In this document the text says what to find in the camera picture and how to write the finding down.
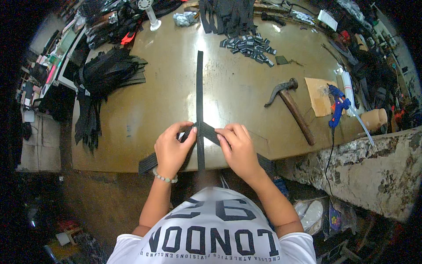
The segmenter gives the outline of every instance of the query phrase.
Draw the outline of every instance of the glue gun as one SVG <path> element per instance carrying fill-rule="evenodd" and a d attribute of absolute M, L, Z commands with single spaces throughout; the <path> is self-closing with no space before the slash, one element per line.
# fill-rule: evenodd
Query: glue gun
<path fill-rule="evenodd" d="M 330 93 L 334 96 L 335 104 L 334 104 L 334 114 L 333 118 L 328 122 L 328 125 L 334 129 L 338 122 L 340 121 L 341 112 L 343 109 L 349 109 L 349 106 L 351 105 L 350 100 L 346 98 L 344 93 L 340 91 L 336 86 L 327 84 L 328 88 L 330 89 Z"/>

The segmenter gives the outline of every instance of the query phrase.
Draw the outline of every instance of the hammer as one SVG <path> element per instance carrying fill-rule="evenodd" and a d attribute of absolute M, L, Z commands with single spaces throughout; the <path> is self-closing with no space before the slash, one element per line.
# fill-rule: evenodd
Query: hammer
<path fill-rule="evenodd" d="M 274 102 L 274 99 L 276 98 L 277 94 L 280 95 L 280 97 L 283 99 L 290 112 L 292 113 L 293 117 L 296 119 L 296 122 L 302 130 L 302 133 L 308 141 L 308 144 L 312 146 L 315 144 L 315 136 L 312 134 L 308 124 L 306 123 L 303 116 L 300 114 L 298 105 L 295 103 L 295 101 L 289 94 L 289 89 L 296 90 L 297 88 L 298 81 L 295 78 L 291 78 L 289 82 L 277 85 L 274 88 L 273 93 L 271 94 L 270 100 L 264 105 L 264 107 L 269 107 Z"/>

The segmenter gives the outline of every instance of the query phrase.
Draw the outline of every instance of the left hand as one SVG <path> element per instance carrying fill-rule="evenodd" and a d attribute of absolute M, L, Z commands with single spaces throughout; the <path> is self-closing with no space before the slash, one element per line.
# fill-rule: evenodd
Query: left hand
<path fill-rule="evenodd" d="M 174 123 L 155 142 L 154 149 L 158 161 L 157 173 L 164 178 L 173 179 L 175 177 L 185 161 L 189 149 L 195 143 L 198 131 L 196 127 L 192 128 L 185 142 L 180 143 L 176 138 L 182 127 L 192 125 L 193 123 L 189 121 Z"/>

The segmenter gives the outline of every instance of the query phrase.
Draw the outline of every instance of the white fan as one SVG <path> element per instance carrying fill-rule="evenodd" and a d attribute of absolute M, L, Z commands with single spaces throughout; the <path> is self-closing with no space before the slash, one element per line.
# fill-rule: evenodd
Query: white fan
<path fill-rule="evenodd" d="M 154 10 L 152 10 L 153 0 L 139 0 L 138 7 L 140 10 L 146 10 L 149 22 L 151 23 L 151 31 L 156 31 L 161 26 L 161 21 L 155 17 Z"/>

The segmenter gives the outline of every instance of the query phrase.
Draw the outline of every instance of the workbench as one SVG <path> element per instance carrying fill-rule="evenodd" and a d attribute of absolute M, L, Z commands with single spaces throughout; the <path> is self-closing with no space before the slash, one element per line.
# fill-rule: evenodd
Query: workbench
<path fill-rule="evenodd" d="M 182 13 L 180 7 L 173 13 Z M 198 50 L 204 51 L 203 100 L 204 121 L 215 128 L 231 122 L 244 124 L 254 141 L 255 149 L 271 159 L 302 155 L 331 147 L 331 115 L 315 117 L 311 107 L 305 77 L 336 81 L 337 61 L 321 44 L 335 54 L 327 37 L 310 30 L 300 30 L 299 24 L 284 27 L 254 18 L 257 32 L 268 38 L 276 56 L 284 55 L 304 64 L 275 65 L 270 68 L 242 54 L 232 54 L 219 43 L 224 35 L 205 34 L 200 23 L 179 28 L 173 14 L 161 18 L 161 27 L 152 32 L 149 22 L 138 32 L 131 55 L 148 61 L 146 83 L 116 90 L 101 106 L 102 135 L 94 155 L 75 144 L 75 123 L 79 103 L 75 101 L 72 125 L 73 168 L 86 171 L 137 172 L 138 163 L 154 152 L 158 136 L 171 124 L 196 121 L 196 65 Z M 280 97 L 264 108 L 273 88 L 296 78 L 299 88 L 291 91 L 299 110 L 316 137 L 309 146 L 286 104 Z M 354 117 L 343 115 L 335 131 L 335 144 L 358 138 L 363 129 Z M 207 169 L 227 167 L 219 146 L 205 141 Z M 196 147 L 187 170 L 197 169 Z"/>

